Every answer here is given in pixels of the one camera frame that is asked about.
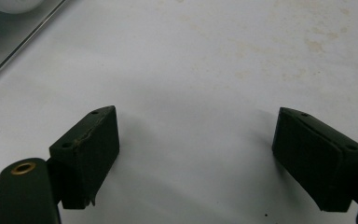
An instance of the white table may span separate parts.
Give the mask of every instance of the white table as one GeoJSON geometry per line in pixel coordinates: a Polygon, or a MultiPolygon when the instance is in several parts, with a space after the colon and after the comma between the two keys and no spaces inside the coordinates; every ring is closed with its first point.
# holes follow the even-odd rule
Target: white table
{"type": "Polygon", "coordinates": [[[0,73],[0,172],[105,105],[120,155],[62,223],[354,223],[270,148],[280,106],[358,142],[358,2],[73,0],[0,73]]]}

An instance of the clamp jaw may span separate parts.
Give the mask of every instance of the clamp jaw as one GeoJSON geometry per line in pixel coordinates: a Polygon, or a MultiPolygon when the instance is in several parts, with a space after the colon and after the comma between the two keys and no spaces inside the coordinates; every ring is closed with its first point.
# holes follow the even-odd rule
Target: clamp jaw
{"type": "Polygon", "coordinates": [[[358,203],[358,143],[313,116],[281,108],[272,151],[322,211],[358,203]]]}
{"type": "Polygon", "coordinates": [[[119,152],[114,106],[94,110],[50,148],[50,159],[17,161],[0,174],[0,224],[61,223],[57,203],[84,209],[119,152]]]}

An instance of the brass grommet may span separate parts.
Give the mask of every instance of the brass grommet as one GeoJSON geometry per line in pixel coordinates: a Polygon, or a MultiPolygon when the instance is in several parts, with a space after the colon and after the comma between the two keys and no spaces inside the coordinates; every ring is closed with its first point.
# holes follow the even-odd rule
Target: brass grommet
{"type": "Polygon", "coordinates": [[[16,166],[13,170],[11,170],[11,173],[13,175],[25,175],[29,172],[31,172],[36,167],[36,164],[31,161],[27,161],[25,163],[19,164],[16,166]]]}

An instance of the hole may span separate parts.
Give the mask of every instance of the hole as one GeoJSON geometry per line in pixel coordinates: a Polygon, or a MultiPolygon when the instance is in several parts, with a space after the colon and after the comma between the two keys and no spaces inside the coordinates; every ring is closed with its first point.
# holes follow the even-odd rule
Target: hole
{"type": "Polygon", "coordinates": [[[17,167],[16,171],[17,172],[24,172],[26,170],[29,170],[30,168],[31,168],[30,164],[23,164],[23,165],[17,167]]]}
{"type": "Polygon", "coordinates": [[[64,143],[62,144],[62,147],[70,147],[72,145],[72,143],[64,143]]]}
{"type": "Polygon", "coordinates": [[[35,167],[36,164],[34,162],[26,162],[16,166],[13,170],[11,170],[11,173],[13,175],[25,175],[32,171],[35,167]]]}
{"type": "Polygon", "coordinates": [[[350,150],[357,150],[357,147],[354,147],[354,146],[347,146],[347,148],[350,150]]]}

